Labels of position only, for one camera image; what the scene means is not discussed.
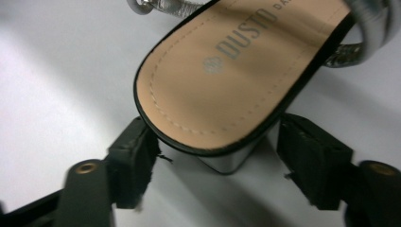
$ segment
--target sandal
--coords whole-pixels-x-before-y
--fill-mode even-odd
[[[347,2],[129,0],[142,14],[158,9],[187,16],[137,71],[139,113],[161,140],[183,152],[219,156],[245,148],[320,66],[366,61],[398,30],[398,0]],[[340,45],[354,19],[364,42]]]

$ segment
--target tan leather insole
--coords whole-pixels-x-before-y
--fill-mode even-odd
[[[269,116],[348,12],[341,0],[220,0],[149,54],[140,105],[179,143],[229,146]]]

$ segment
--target silver strap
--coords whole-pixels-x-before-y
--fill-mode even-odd
[[[186,18],[203,4],[186,0],[127,0],[132,10],[139,14],[152,9]],[[324,63],[327,67],[340,68],[368,60],[378,48],[389,42],[401,27],[400,0],[343,0],[351,10],[362,31],[363,43],[340,44]]]

